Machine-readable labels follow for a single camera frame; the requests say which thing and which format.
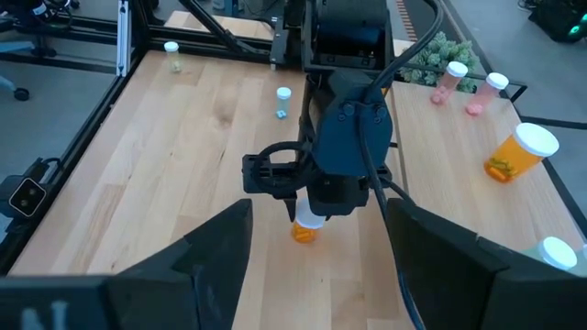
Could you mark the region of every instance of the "wooden tabletop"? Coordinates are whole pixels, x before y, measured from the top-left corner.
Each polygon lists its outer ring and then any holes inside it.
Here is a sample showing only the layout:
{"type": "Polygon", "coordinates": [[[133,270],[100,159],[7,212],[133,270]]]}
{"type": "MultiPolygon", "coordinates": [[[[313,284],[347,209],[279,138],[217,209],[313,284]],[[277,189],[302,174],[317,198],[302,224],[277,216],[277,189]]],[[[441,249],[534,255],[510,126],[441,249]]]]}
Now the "wooden tabletop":
{"type": "Polygon", "coordinates": [[[455,93],[444,106],[430,103],[430,87],[395,82],[393,96],[407,189],[427,210],[508,248],[531,248],[547,236],[575,249],[582,237],[544,166],[503,184],[484,161],[520,119],[512,104],[495,100],[479,117],[464,111],[471,97],[455,93]]]}
{"type": "MultiPolygon", "coordinates": [[[[164,53],[146,55],[11,275],[117,273],[244,197],[253,200],[254,227],[235,329],[410,329],[373,198],[350,216],[332,218],[320,239],[305,246],[291,239],[282,202],[242,191],[243,154],[296,140],[304,75],[195,56],[181,61],[183,71],[173,74],[164,53]],[[293,90],[285,120],[274,114],[279,86],[293,90]]],[[[407,182],[424,207],[498,242],[523,248],[519,237],[530,243],[557,234],[576,245],[543,169],[509,187],[476,171],[482,171],[476,159],[515,118],[473,122],[460,113],[462,104],[431,109],[428,94],[427,88],[393,86],[390,108],[402,146],[402,157],[396,149],[388,154],[395,180],[407,182]],[[468,140],[473,137],[477,143],[468,140]]]]}

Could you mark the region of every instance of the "small white bottle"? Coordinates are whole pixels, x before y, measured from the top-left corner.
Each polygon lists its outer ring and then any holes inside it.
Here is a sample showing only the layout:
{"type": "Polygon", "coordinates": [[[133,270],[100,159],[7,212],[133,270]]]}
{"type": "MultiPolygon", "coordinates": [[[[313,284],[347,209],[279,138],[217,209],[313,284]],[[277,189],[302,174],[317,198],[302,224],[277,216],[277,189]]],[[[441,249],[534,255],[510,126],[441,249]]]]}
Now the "small white bottle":
{"type": "Polygon", "coordinates": [[[295,219],[292,226],[293,239],[303,244],[314,242],[326,219],[325,216],[312,213],[310,201],[307,198],[301,199],[295,206],[295,219]]]}
{"type": "Polygon", "coordinates": [[[569,270],[570,273],[587,277],[587,244],[577,251],[577,266],[569,270]]]}
{"type": "Polygon", "coordinates": [[[290,99],[292,98],[292,90],[287,87],[280,87],[277,89],[277,109],[275,115],[284,119],[290,112],[290,99]]]}
{"type": "Polygon", "coordinates": [[[163,45],[167,53],[167,62],[172,72],[177,73],[182,71],[182,63],[180,62],[180,45],[175,41],[165,42],[163,45]]]}
{"type": "Polygon", "coordinates": [[[565,241],[553,236],[546,237],[536,247],[522,253],[559,270],[570,270],[577,265],[575,251],[565,241]]]}

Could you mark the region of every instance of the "white bottle cap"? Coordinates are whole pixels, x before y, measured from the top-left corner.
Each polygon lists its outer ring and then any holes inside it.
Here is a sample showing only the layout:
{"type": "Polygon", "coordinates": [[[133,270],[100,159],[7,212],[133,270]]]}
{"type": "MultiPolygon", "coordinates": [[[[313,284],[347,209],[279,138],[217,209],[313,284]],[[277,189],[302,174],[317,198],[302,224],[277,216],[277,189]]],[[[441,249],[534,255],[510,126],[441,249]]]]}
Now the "white bottle cap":
{"type": "Polygon", "coordinates": [[[287,100],[292,97],[292,90],[287,87],[280,87],[277,89],[277,98],[287,100]]]}
{"type": "Polygon", "coordinates": [[[295,222],[304,228],[322,228],[326,219],[325,216],[312,213],[312,210],[310,210],[310,201],[307,198],[301,199],[295,206],[295,222]]]}
{"type": "Polygon", "coordinates": [[[514,138],[525,151],[539,157],[550,157],[559,150],[557,138],[544,127],[535,124],[519,124],[515,128],[514,138]]]}
{"type": "Polygon", "coordinates": [[[498,90],[505,89],[505,87],[507,87],[507,85],[510,83],[510,81],[504,75],[497,72],[489,73],[487,78],[485,78],[485,81],[498,90]]]}
{"type": "Polygon", "coordinates": [[[167,41],[163,47],[165,48],[165,51],[174,52],[180,48],[180,45],[178,45],[175,41],[167,41]]]}
{"type": "Polygon", "coordinates": [[[468,71],[469,69],[467,69],[465,64],[455,60],[447,65],[447,72],[453,77],[462,78],[467,75],[468,71]]]}
{"type": "Polygon", "coordinates": [[[538,244],[538,253],[545,262],[559,270],[570,270],[577,266],[575,251],[560,238],[545,238],[538,244]]]}

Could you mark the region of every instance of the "artificial plant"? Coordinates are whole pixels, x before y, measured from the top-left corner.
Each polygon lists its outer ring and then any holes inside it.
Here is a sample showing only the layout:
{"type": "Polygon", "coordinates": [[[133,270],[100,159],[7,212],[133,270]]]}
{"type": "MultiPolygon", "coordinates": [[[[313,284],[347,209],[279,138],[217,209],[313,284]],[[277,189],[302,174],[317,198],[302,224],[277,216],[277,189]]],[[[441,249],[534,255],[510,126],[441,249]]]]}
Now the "artificial plant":
{"type": "MultiPolygon", "coordinates": [[[[410,60],[410,63],[445,69],[450,61],[459,61],[471,72],[479,63],[479,58],[473,54],[471,45],[470,41],[458,44],[456,41],[447,40],[444,32],[438,32],[432,41],[410,60]]],[[[408,83],[436,86],[443,73],[402,68],[400,74],[408,83]]],[[[467,93],[473,93],[474,89],[475,82],[470,78],[463,78],[457,86],[457,90],[467,93]]]]}

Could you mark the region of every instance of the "pill bottle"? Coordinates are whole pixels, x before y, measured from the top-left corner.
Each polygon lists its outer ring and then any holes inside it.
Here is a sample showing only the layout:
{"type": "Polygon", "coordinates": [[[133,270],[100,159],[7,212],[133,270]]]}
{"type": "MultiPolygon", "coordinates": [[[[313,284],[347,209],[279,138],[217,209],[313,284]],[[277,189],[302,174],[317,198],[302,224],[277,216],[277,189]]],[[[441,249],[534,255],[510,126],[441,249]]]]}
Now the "pill bottle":
{"type": "Polygon", "coordinates": [[[467,75],[467,66],[461,62],[452,61],[447,65],[447,69],[444,72],[437,88],[430,96],[430,102],[435,105],[443,105],[447,102],[452,92],[455,91],[457,85],[460,83],[462,77],[467,75]]]}
{"type": "Polygon", "coordinates": [[[275,115],[284,119],[290,111],[290,99],[292,98],[292,90],[287,87],[280,87],[277,89],[277,107],[275,115]]]}
{"type": "Polygon", "coordinates": [[[175,41],[165,42],[163,45],[165,52],[167,53],[167,62],[172,72],[181,72],[182,63],[180,62],[180,45],[175,41]]]}
{"type": "Polygon", "coordinates": [[[314,242],[325,221],[325,216],[312,213],[307,198],[301,199],[295,206],[295,219],[292,226],[293,239],[298,243],[314,242]]]}
{"type": "Polygon", "coordinates": [[[489,73],[485,82],[471,98],[465,111],[471,116],[480,115],[499,93],[507,87],[510,81],[501,73],[489,73]]]}
{"type": "Polygon", "coordinates": [[[510,182],[557,150],[559,141],[552,133],[542,126],[522,123],[485,161],[485,172],[499,182],[510,182]]]}
{"type": "Polygon", "coordinates": [[[575,251],[562,239],[546,237],[537,246],[522,252],[559,270],[570,270],[577,265],[575,251]]]}

